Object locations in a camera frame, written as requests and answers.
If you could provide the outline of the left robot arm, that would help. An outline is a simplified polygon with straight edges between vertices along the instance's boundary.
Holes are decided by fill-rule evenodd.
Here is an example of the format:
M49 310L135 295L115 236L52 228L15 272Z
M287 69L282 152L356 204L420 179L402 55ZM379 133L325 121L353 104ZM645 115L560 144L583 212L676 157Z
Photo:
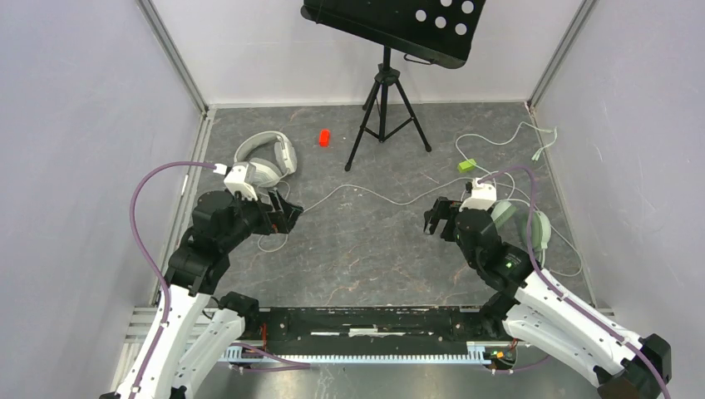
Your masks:
M135 362L109 398L192 398L226 348L261 328L256 299L230 292L206 330L187 342L229 268L230 253L250 236L288 234L303 212L279 192L269 203L228 191L201 195L192 225L170 256L155 319Z

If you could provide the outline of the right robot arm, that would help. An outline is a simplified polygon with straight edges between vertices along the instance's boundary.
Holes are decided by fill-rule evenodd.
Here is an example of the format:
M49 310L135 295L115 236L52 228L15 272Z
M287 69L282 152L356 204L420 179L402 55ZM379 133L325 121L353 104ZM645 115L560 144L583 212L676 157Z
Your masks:
M641 337L573 295L532 255L499 235L491 212L440 197L424 214L433 234L458 246L468 266L496 293L481 308L481 331L508 335L571 368L602 398L668 398L671 346Z

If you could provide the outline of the green headphones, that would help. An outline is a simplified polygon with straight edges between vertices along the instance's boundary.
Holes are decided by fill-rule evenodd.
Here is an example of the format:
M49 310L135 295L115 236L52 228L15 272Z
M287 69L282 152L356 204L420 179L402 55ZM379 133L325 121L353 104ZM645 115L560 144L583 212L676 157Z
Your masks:
M528 213L527 209L519 209L511 199L504 199L493 206L491 218L498 229L507 222L513 222L520 235L521 243L523 245L530 244L535 257L541 264L545 260L545 253L552 235L551 222L544 212L534 210L531 215L530 234L527 234Z

